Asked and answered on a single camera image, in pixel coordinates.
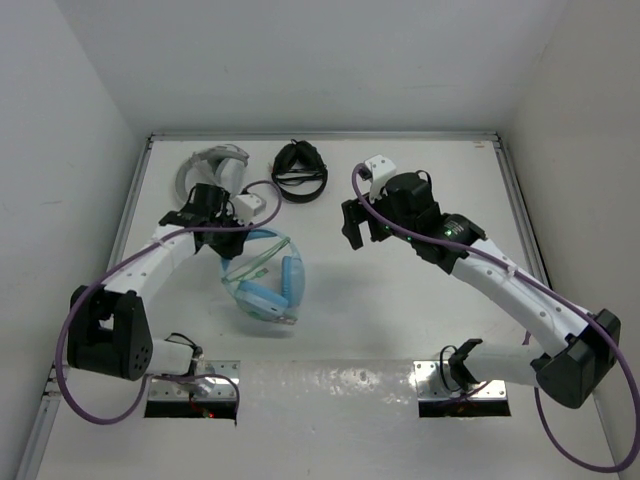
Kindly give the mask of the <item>light blue headphones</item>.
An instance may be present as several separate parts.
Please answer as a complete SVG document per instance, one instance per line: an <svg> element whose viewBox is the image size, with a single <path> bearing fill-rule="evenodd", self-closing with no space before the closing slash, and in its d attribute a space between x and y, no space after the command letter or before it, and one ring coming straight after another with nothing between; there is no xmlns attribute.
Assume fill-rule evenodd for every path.
<svg viewBox="0 0 640 480"><path fill-rule="evenodd" d="M248 241L272 240L242 262L222 259L220 281L236 305L253 319L295 325L306 288L305 266L293 240L277 230L252 230Z"/></svg>

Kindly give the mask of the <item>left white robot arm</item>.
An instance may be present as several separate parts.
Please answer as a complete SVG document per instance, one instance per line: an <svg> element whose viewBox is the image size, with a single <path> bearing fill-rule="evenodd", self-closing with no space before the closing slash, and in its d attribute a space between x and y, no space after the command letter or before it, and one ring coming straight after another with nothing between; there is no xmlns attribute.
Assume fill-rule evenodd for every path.
<svg viewBox="0 0 640 480"><path fill-rule="evenodd" d="M192 374L197 348L154 338L147 310L172 273L203 247L225 259L238 256L252 220L265 208L256 194L231 196L203 183L193 187L184 206L164 215L130 263L95 289L83 286L74 293L68 364L131 381Z"/></svg>

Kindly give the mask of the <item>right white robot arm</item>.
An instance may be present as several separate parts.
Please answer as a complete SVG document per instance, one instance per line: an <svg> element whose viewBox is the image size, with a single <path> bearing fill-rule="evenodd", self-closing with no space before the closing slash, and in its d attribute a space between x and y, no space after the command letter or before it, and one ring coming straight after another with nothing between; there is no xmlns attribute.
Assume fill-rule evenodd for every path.
<svg viewBox="0 0 640 480"><path fill-rule="evenodd" d="M511 262L483 229L460 214L441 212L426 173L375 173L359 164L354 181L368 193L343 203L343 235L353 249L363 245L361 223L371 239L396 237L423 261L462 281L494 302L536 340L534 348L510 351L472 338L448 359L446 379L467 392L500 379L543 390L560 405L577 409L616 363L620 320L603 309L588 313L563 303L544 284Z"/></svg>

